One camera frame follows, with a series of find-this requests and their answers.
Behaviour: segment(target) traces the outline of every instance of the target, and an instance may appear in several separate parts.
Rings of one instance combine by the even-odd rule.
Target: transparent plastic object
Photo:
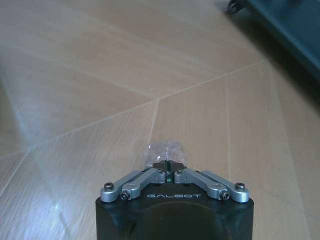
[[[172,160],[187,166],[186,154],[178,141],[169,140],[151,143],[144,151],[143,158],[147,167],[152,167],[154,163],[162,160]]]

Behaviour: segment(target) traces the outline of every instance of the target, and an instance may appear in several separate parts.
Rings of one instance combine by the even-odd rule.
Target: silver metal arm
[[[102,202],[110,203],[117,200],[119,194],[122,191],[123,184],[133,181],[139,175],[143,174],[141,171],[133,171],[123,178],[116,181],[114,184],[110,183],[110,185],[105,185],[105,187],[100,190],[100,199]]]
[[[176,184],[195,184],[205,190],[207,195],[213,199],[227,200],[230,196],[226,186],[212,181],[190,168],[176,171],[174,173],[174,182]]]
[[[136,199],[148,184],[163,184],[166,182],[166,173],[156,168],[150,168],[134,181],[122,186],[120,197],[124,200]]]
[[[202,175],[226,186],[227,191],[231,195],[231,199],[238,202],[238,203],[246,203],[249,201],[250,193],[249,190],[243,183],[232,183],[211,171],[202,171]]]

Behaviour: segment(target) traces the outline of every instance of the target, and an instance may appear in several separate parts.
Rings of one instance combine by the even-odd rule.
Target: black object
[[[186,168],[173,161],[153,167]],[[212,199],[195,184],[150,183],[136,199],[106,203],[99,197],[95,209],[98,240],[252,240],[251,199]]]
[[[231,0],[228,12],[247,7],[320,81],[319,0]]]

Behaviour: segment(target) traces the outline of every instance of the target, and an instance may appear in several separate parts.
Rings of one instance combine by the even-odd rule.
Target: wooden floor
[[[320,239],[320,92],[227,4],[0,1],[1,240],[95,240],[100,188],[165,140],[248,186],[254,240]]]

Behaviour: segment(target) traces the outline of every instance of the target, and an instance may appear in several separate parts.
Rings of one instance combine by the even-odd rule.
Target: screw
[[[228,200],[230,198],[230,193],[228,193],[227,191],[223,191],[221,193],[221,198],[222,200]]]
[[[244,185],[242,182],[237,182],[235,184],[235,189],[237,190],[244,190],[246,188],[246,185]]]
[[[112,182],[107,182],[106,184],[104,184],[104,190],[112,190],[114,189],[114,184]]]
[[[120,198],[122,200],[128,200],[129,196],[130,196],[129,193],[126,191],[123,191],[122,193],[120,193]]]

